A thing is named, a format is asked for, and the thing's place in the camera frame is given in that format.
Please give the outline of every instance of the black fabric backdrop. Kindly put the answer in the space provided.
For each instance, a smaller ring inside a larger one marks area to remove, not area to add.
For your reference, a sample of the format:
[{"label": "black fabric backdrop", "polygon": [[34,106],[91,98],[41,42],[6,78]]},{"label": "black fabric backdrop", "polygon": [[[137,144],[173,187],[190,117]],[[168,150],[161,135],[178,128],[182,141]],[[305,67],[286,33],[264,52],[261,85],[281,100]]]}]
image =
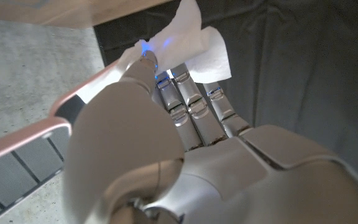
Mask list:
[{"label": "black fabric backdrop", "polygon": [[[358,171],[358,2],[197,2],[203,27],[226,42],[232,78],[220,84],[237,113],[313,139]],[[168,25],[178,5],[96,26],[104,63]]]}]

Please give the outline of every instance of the robotic hand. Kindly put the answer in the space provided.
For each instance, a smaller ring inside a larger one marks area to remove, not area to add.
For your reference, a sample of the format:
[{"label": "robotic hand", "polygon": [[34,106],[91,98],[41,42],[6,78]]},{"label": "robotic hand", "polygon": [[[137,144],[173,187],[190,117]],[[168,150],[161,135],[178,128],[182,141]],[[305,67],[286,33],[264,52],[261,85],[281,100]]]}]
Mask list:
[{"label": "robotic hand", "polygon": [[357,175],[275,126],[251,128],[217,83],[146,51],[81,111],[64,173],[73,223],[358,223]]}]

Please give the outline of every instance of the pink frame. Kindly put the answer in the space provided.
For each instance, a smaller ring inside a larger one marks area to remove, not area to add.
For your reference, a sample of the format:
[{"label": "pink frame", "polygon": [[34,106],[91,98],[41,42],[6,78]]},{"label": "pink frame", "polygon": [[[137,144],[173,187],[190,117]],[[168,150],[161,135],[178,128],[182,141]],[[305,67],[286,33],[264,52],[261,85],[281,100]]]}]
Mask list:
[{"label": "pink frame", "polygon": [[30,126],[22,128],[14,133],[8,134],[0,138],[0,157],[57,128],[67,127],[71,134],[71,124],[63,118],[55,117],[55,113],[57,112],[59,107],[61,107],[62,104],[64,104],[67,100],[73,97],[78,90],[80,90],[89,83],[97,81],[104,75],[107,75],[108,71],[110,71],[110,69],[112,69],[116,65],[116,62],[117,61],[108,65],[106,68],[93,75],[87,81],[81,83],[73,90],[59,97],[59,99],[55,101],[52,105],[49,111],[48,118],[45,118],[37,123],[31,124]]}]

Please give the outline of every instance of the paper towel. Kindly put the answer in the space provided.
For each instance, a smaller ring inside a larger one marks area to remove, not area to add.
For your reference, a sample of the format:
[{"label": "paper towel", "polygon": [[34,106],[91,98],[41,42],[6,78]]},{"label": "paper towel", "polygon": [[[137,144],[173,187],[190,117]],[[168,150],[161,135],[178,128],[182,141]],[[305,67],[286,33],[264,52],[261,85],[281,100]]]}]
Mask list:
[{"label": "paper towel", "polygon": [[231,77],[226,46],[221,34],[213,27],[201,30],[201,13],[195,0],[182,0],[171,23],[148,42],[139,40],[126,49],[104,77],[84,86],[77,94],[89,102],[106,85],[117,82],[127,68],[139,59],[143,51],[154,52],[156,74],[183,62],[198,83],[211,83]]}]

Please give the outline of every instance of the concrete floor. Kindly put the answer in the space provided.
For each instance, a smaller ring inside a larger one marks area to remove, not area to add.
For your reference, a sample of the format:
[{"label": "concrete floor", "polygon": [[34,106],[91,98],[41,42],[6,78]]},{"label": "concrete floor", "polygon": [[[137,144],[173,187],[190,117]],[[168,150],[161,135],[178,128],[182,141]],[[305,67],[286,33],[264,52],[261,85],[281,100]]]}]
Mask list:
[{"label": "concrete floor", "polygon": [[[62,94],[104,67],[93,29],[0,21],[0,137],[47,116]],[[65,223],[61,176],[0,223]]]}]

